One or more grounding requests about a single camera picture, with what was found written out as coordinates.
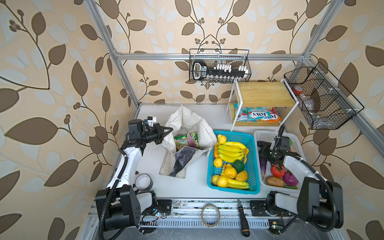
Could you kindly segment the green snack bag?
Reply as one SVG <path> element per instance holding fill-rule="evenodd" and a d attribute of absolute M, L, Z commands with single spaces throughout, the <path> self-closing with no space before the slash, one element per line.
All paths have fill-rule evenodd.
<path fill-rule="evenodd" d="M 197 132 L 193 132 L 190 135 L 192 136 L 192 138 L 196 142 L 196 145 L 198 147 L 197 149 L 199 149 L 200 146 L 199 146 L 199 143 L 198 143 L 198 133 Z M 177 152 L 180 151 L 184 147 L 189 147 L 188 141 L 187 141 L 187 134 L 186 135 L 176 136 L 176 137 L 174 137 L 174 140 L 175 140 Z"/>

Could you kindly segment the cream canvas tote bag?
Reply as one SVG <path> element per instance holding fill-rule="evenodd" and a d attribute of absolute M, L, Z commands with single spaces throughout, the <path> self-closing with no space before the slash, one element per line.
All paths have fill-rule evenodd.
<path fill-rule="evenodd" d="M 184 179 L 187 167 L 208 156 L 217 137 L 205 118 L 184 106 L 169 117 L 166 126 L 173 131 L 162 142 L 166 154 L 159 174 Z"/>

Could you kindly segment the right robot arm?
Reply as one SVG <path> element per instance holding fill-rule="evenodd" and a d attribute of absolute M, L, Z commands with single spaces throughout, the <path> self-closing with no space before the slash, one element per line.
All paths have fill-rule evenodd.
<path fill-rule="evenodd" d="M 284 186 L 293 184 L 276 177 L 278 190 L 267 195 L 266 212 L 275 215 L 287 211 L 323 232 L 341 228 L 344 224 L 342 187 L 322 177 L 302 156 L 290 150 L 289 143 L 286 137 L 276 137 L 272 143 L 257 142 L 259 159 L 292 174 L 300 191 L 297 197 L 284 193 Z"/>

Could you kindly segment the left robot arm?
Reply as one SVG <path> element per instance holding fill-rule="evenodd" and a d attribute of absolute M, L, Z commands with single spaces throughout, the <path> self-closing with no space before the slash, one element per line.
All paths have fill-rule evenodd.
<path fill-rule="evenodd" d="M 130 227 L 135 227 L 144 234 L 140 225 L 142 212 L 149 209 L 155 214 L 159 207 L 156 194 L 152 190 L 153 183 L 145 188 L 138 187 L 137 167 L 147 144 L 161 144 L 172 131 L 173 128 L 161 126 L 154 117 L 129 121 L 126 138 L 118 149 L 121 158 L 115 174 L 107 187 L 98 191 L 95 197 L 100 240 L 105 239 L 106 232 L 113 230 L 116 233 L 111 238 L 115 240 Z"/>

